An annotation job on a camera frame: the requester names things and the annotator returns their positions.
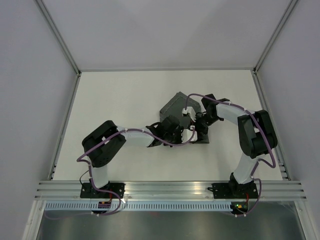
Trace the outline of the grey cloth napkin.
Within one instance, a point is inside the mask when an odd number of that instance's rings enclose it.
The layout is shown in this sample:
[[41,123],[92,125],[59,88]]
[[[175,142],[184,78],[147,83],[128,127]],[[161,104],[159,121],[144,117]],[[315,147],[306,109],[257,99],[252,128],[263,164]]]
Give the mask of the grey cloth napkin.
[[[166,117],[174,116],[179,120],[179,125],[187,129],[191,125],[191,118],[183,116],[182,110],[185,107],[187,95],[177,92],[160,110],[159,121],[162,122]],[[196,114],[202,113],[202,108],[199,102],[191,98],[188,99],[188,107],[193,107]],[[196,144],[209,144],[210,140],[208,133],[198,133],[198,141]]]

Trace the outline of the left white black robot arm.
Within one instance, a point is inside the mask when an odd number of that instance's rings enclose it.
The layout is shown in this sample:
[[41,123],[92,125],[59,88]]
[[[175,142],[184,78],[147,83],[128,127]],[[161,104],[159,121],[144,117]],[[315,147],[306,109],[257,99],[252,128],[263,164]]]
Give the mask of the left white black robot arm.
[[117,126],[112,120],[105,121],[81,143],[90,165],[89,175],[94,183],[92,193],[98,198],[108,195],[108,164],[123,146],[152,148],[179,145],[182,143],[183,129],[179,120],[171,115],[161,122],[137,129]]

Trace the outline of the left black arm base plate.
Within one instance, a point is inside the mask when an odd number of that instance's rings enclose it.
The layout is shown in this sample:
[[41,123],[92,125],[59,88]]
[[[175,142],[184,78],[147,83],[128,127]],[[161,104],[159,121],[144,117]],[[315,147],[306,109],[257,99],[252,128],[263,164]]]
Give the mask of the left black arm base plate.
[[111,182],[100,190],[96,190],[91,183],[83,183],[80,191],[81,199],[122,199],[125,193],[125,184]]

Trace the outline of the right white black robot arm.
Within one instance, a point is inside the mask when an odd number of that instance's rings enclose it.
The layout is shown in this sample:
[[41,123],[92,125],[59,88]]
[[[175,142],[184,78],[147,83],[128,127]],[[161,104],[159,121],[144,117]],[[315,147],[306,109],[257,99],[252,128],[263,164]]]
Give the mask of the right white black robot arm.
[[227,98],[217,100],[213,94],[202,96],[202,113],[195,114],[195,130],[198,144],[209,143],[209,127],[217,121],[227,120],[237,126],[242,155],[238,166],[230,174],[227,183],[213,183],[208,187],[214,199],[258,199],[261,188],[254,179],[260,162],[274,169],[272,150],[278,139],[266,110],[249,111],[231,103]]

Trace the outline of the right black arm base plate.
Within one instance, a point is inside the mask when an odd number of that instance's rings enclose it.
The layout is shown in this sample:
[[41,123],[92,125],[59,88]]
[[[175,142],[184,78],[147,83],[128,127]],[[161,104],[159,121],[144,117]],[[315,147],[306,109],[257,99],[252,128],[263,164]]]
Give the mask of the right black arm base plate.
[[259,196],[257,185],[253,182],[246,184],[213,183],[207,188],[214,199],[257,199]]

